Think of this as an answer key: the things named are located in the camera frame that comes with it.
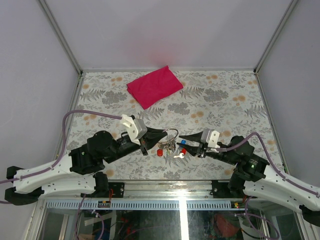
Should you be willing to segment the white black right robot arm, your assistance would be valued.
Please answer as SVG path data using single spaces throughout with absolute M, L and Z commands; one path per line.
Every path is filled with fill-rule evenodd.
M 320 189 L 283 171 L 270 156 L 262 158 L 254 153 L 247 137 L 233 136 L 228 145 L 219 141 L 220 133 L 211 129 L 181 139 L 198 143 L 191 146 L 179 143 L 191 156 L 209 157 L 235 168 L 227 184 L 228 193 L 236 198 L 262 198 L 302 215 L 308 223 L 320 225 Z

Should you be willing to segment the large metal keyring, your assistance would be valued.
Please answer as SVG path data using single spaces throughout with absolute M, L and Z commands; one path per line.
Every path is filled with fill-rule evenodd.
M 166 145 L 174 142 L 179 136 L 179 131 L 176 128 L 167 128 L 163 132 L 166 133 L 166 136 L 158 142 L 160 145 Z

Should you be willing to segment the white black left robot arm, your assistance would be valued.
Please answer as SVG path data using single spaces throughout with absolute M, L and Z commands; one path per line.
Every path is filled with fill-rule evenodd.
M 103 173 L 105 163 L 113 163 L 136 151 L 146 156 L 148 150 L 167 135 L 162 129 L 149 127 L 136 144 L 127 132 L 114 139 L 111 133 L 98 131 L 85 144 L 57 161 L 30 169 L 8 167 L 6 177 L 13 186 L 5 190 L 4 199 L 9 204 L 23 206 L 49 197 L 109 198 L 111 188 Z

